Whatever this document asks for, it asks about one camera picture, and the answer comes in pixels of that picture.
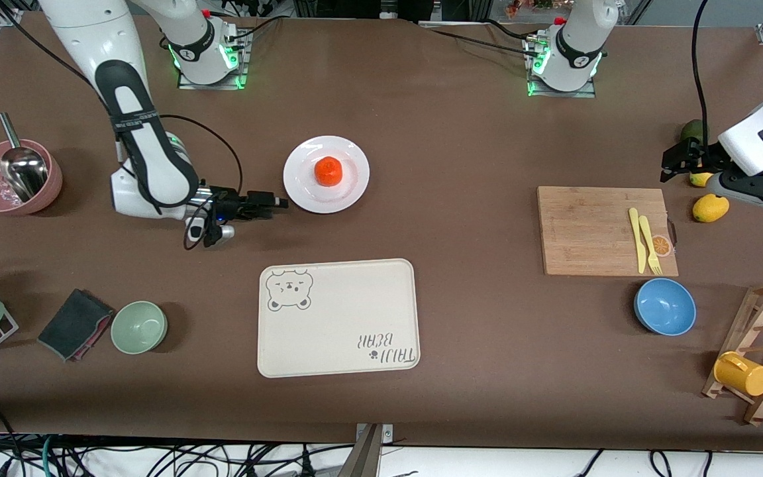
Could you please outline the metal table bracket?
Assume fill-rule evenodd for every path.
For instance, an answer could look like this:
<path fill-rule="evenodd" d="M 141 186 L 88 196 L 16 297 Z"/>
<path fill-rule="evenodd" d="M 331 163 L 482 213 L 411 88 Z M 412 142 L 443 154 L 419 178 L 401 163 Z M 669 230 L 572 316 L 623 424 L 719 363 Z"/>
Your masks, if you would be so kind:
<path fill-rule="evenodd" d="M 382 447 L 393 443 L 393 425 L 361 423 L 356 436 L 337 477 L 378 477 Z"/>

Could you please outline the yellow plastic fork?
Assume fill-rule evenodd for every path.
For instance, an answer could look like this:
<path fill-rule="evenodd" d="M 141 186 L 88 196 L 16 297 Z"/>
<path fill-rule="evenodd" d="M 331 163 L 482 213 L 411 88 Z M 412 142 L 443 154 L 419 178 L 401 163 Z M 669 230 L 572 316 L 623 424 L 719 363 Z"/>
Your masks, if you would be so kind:
<path fill-rule="evenodd" d="M 651 272 L 653 272 L 655 276 L 662 276 L 663 271 L 660 266 L 659 257 L 655 253 L 653 235 L 649 229 L 648 218 L 645 217 L 645 215 L 640 215 L 638 221 L 648 251 L 647 263 L 649 265 L 649 269 L 651 269 Z"/>

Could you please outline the beige bear print tray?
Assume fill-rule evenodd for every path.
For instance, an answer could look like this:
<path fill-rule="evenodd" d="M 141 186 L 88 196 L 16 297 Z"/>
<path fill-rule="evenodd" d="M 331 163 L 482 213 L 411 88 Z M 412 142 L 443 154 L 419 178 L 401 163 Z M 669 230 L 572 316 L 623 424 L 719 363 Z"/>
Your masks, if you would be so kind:
<path fill-rule="evenodd" d="M 420 359 L 408 260 L 293 264 L 261 272 L 257 368 L 263 377 L 409 370 Z"/>

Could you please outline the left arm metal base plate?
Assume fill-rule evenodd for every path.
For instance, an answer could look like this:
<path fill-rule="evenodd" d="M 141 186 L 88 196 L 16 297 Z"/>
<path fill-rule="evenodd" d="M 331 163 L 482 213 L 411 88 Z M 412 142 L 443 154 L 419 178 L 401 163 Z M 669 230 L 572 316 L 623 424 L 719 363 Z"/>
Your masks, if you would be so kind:
<path fill-rule="evenodd" d="M 549 38 L 530 35 L 522 42 L 526 59 L 527 89 L 530 96 L 575 97 L 593 99 L 593 77 L 602 54 L 590 60 L 582 56 L 576 61 L 567 60 L 561 51 L 554 50 Z"/>

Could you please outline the pale green bowl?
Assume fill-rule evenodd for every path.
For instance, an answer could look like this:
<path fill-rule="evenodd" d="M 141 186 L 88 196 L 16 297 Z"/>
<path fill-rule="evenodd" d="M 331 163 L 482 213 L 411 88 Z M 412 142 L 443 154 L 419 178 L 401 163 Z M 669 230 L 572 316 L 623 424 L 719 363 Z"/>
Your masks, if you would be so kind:
<path fill-rule="evenodd" d="M 157 347 L 167 331 L 166 314 L 160 306 L 150 301 L 136 301 L 115 315 L 110 337 L 117 350 L 127 355 L 139 355 Z"/>

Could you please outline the dark grey folded cloth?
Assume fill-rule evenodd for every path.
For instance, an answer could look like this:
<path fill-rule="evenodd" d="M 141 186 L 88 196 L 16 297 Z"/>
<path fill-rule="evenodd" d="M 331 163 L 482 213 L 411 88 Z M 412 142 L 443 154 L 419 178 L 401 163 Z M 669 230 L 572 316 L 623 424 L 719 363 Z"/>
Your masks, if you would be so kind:
<path fill-rule="evenodd" d="M 94 295 L 75 289 L 40 332 L 37 342 L 64 362 L 78 362 L 94 347 L 114 313 Z"/>

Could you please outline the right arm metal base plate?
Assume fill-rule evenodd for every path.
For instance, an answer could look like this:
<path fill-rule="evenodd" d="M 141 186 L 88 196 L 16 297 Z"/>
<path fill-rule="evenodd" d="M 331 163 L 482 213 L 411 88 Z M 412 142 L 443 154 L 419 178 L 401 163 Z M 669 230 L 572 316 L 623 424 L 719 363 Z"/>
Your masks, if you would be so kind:
<path fill-rule="evenodd" d="M 188 90 L 239 91 L 246 87 L 249 66 L 252 56 L 252 40 L 248 37 L 241 40 L 231 40 L 228 44 L 215 46 L 211 49 L 218 60 L 207 60 L 204 66 L 225 76 L 212 83 L 197 83 L 185 75 L 190 70 L 183 70 L 181 60 L 175 59 L 178 67 L 178 88 Z"/>

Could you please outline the white round plate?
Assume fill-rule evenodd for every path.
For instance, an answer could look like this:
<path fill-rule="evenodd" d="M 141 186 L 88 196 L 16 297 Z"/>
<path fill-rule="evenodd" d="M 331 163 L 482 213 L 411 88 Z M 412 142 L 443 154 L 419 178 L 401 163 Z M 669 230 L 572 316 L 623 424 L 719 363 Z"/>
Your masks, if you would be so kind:
<path fill-rule="evenodd" d="M 335 187 L 322 187 L 315 181 L 314 165 L 325 156 L 339 159 L 343 179 Z M 357 144 L 341 136 L 318 136 L 300 144 L 288 155 L 283 167 L 283 184 L 295 205 L 306 211 L 330 214 L 343 211 L 357 202 L 368 187 L 370 165 Z"/>

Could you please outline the yellow mug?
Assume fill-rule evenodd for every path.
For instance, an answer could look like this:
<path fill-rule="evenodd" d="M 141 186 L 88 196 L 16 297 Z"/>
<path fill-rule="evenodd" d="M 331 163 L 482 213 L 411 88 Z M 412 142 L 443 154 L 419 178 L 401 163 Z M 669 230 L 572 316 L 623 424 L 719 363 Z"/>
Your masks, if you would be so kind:
<path fill-rule="evenodd" d="M 727 351 L 719 356 L 712 375 L 718 383 L 752 398 L 763 394 L 763 365 L 738 355 L 736 351 Z"/>

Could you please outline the orange fruit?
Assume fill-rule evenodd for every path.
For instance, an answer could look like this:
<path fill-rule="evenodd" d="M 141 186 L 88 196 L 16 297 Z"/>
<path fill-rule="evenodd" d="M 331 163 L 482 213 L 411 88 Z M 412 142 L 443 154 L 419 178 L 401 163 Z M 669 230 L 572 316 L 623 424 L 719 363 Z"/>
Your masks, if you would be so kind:
<path fill-rule="evenodd" d="M 343 179 L 343 166 L 339 159 L 325 156 L 314 165 L 315 181 L 322 187 L 335 187 Z"/>

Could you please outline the yellow plastic knife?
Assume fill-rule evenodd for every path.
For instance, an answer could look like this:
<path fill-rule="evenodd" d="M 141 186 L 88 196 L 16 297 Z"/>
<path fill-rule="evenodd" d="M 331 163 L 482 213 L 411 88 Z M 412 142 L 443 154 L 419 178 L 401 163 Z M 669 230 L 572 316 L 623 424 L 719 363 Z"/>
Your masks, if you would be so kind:
<path fill-rule="evenodd" d="M 634 244 L 636 248 L 636 259 L 638 259 L 638 273 L 643 275 L 645 274 L 647 266 L 647 250 L 644 246 L 644 241 L 642 240 L 638 209 L 634 207 L 628 209 L 628 215 L 633 230 Z"/>

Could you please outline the large yellow lemon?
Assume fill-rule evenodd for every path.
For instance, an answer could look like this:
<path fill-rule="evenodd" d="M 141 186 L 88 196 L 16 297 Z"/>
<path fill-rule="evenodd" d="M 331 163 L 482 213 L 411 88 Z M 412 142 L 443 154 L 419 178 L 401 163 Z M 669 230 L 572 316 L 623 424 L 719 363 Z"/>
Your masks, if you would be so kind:
<path fill-rule="evenodd" d="M 697 223 L 712 223 L 724 217 L 729 209 L 729 199 L 710 193 L 695 200 L 691 215 Z"/>

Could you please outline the blue bowl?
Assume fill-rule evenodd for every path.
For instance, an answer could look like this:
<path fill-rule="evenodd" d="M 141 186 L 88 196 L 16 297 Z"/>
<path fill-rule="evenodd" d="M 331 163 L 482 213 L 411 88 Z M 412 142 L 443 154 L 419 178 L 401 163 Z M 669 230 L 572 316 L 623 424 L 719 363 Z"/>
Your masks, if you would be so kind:
<path fill-rule="evenodd" d="M 634 314 L 645 329 L 676 337 L 694 326 L 697 308 L 691 293 L 677 281 L 657 277 L 645 281 L 633 299 Z"/>

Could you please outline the steel ladle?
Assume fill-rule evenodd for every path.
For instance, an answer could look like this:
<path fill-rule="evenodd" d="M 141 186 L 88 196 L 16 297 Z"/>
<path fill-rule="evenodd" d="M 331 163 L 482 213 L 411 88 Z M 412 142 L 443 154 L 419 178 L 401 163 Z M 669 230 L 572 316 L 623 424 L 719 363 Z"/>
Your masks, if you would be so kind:
<path fill-rule="evenodd" d="M 27 203 L 42 190 L 48 179 L 48 167 L 37 151 L 21 144 L 7 112 L 0 112 L 0 121 L 9 143 L 0 157 L 0 174 L 19 199 Z"/>

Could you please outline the wooden cutting board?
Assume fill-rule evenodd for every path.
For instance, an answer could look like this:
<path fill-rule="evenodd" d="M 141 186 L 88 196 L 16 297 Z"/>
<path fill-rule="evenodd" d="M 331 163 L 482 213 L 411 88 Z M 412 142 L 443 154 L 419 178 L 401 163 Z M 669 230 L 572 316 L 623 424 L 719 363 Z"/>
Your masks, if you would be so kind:
<path fill-rule="evenodd" d="M 659 188 L 539 186 L 536 194 L 545 274 L 640 277 L 632 208 L 652 239 L 674 242 Z"/>

